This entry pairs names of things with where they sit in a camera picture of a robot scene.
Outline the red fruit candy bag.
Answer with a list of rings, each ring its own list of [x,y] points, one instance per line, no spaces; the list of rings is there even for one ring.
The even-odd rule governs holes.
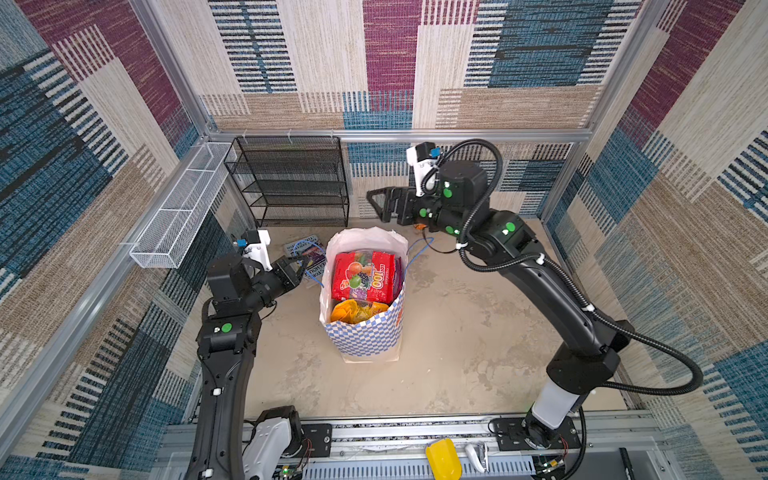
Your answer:
[[[349,299],[390,305],[401,285],[401,260],[376,250],[342,252],[335,256],[331,283],[333,300]]]

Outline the yellow mango candy bag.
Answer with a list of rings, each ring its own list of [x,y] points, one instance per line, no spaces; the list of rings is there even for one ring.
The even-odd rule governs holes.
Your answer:
[[[388,309],[389,306],[385,303],[348,299],[334,306],[330,316],[330,323],[359,324]]]

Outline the blue checkered paper bag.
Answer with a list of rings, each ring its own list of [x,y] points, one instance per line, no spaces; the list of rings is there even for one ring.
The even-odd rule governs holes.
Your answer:
[[[350,228],[325,247],[319,321],[350,364],[400,357],[409,243],[379,227]]]

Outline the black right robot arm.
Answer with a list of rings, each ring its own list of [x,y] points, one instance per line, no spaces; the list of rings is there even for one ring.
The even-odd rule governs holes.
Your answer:
[[[463,251],[484,267],[495,266],[555,328],[562,344],[547,366],[548,382],[525,419],[527,437],[546,444],[591,390],[616,372],[626,335],[592,319],[596,309],[579,301],[569,276],[552,262],[533,231],[515,213],[494,210],[484,193],[487,172],[476,162],[446,163],[436,189],[423,196],[414,187],[370,190],[367,201],[383,221],[423,225],[454,237],[466,234]]]

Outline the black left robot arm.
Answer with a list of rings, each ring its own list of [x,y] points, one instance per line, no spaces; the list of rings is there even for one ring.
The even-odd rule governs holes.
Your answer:
[[[197,335],[201,402],[186,478],[270,479],[283,454],[300,451],[303,434],[293,406],[267,412],[248,441],[243,427],[260,313],[295,289],[304,270],[302,256],[282,256],[264,267],[230,253],[209,264],[212,296],[204,304]]]

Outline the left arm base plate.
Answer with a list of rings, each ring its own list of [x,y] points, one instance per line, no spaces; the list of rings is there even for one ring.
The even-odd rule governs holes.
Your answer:
[[[316,459],[330,456],[333,439],[333,426],[330,423],[303,424],[299,434],[296,434],[293,428],[289,429],[289,433],[291,440],[281,453],[283,459]]]

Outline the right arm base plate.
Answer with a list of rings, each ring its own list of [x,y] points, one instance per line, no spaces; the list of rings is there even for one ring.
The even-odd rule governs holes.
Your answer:
[[[579,418],[566,417],[556,430],[527,426],[525,416],[497,417],[489,421],[490,433],[500,451],[578,450],[582,446]]]

